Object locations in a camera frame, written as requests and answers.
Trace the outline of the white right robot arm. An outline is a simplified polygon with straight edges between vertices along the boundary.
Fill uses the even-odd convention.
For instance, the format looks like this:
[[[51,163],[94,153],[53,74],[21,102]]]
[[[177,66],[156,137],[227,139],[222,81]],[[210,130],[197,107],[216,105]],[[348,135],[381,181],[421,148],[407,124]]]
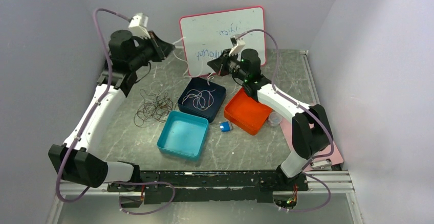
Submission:
[[[302,103],[280,90],[261,71],[256,50],[246,49],[231,56],[229,49],[207,64],[219,76],[232,76],[242,81],[245,94],[257,103],[273,109],[292,125],[292,150],[278,166],[276,184],[289,190],[317,154],[333,146],[333,135],[326,111],[320,104]]]

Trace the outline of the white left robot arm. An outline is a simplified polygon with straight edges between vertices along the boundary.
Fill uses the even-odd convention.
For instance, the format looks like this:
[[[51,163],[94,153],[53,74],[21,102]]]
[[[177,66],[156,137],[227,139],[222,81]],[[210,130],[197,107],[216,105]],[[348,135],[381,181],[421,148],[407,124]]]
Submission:
[[[52,145],[48,156],[61,180],[96,188],[103,183],[121,182],[128,191],[140,188],[138,165],[129,162],[106,162],[94,155],[115,111],[137,82],[136,71],[150,62],[161,62],[175,49],[153,31],[145,39],[129,30],[111,34],[108,42],[112,71],[103,70],[94,97],[74,131],[61,145]]]

